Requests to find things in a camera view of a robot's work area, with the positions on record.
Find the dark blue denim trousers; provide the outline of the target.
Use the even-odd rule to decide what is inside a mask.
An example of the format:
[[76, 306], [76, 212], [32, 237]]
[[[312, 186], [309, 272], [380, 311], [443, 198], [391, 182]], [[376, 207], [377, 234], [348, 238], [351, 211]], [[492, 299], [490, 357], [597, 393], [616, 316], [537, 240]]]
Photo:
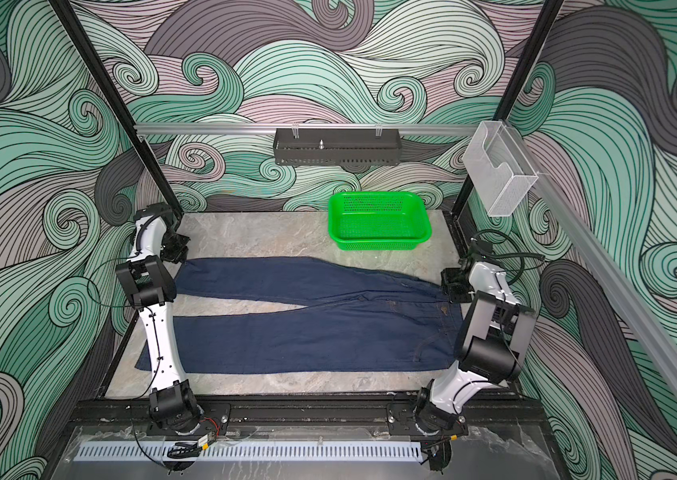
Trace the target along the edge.
[[437, 284], [312, 257], [198, 258], [174, 280], [182, 295], [288, 307], [176, 317], [178, 355], [194, 374], [442, 370], [463, 322]]

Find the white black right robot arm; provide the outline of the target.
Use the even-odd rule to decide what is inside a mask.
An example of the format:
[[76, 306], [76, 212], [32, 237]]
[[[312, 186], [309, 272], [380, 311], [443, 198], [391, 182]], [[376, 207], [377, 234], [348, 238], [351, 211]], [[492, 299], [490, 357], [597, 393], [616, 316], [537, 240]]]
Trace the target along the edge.
[[455, 360], [422, 389], [415, 408], [416, 426], [426, 436], [452, 429], [480, 391], [518, 379], [536, 328], [536, 312], [514, 294], [505, 268], [480, 261], [467, 280], [473, 296]]

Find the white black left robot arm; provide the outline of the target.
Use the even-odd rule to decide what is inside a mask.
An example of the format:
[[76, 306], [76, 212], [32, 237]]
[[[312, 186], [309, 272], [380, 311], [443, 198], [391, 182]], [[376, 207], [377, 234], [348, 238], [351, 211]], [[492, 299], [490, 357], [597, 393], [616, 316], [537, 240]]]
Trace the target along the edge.
[[174, 230], [177, 223], [176, 212], [166, 203], [138, 210], [132, 250], [114, 273], [146, 333], [150, 419], [162, 430], [188, 435], [198, 429], [202, 409], [184, 372], [174, 333], [178, 290], [166, 264], [184, 261], [188, 251], [188, 237]]

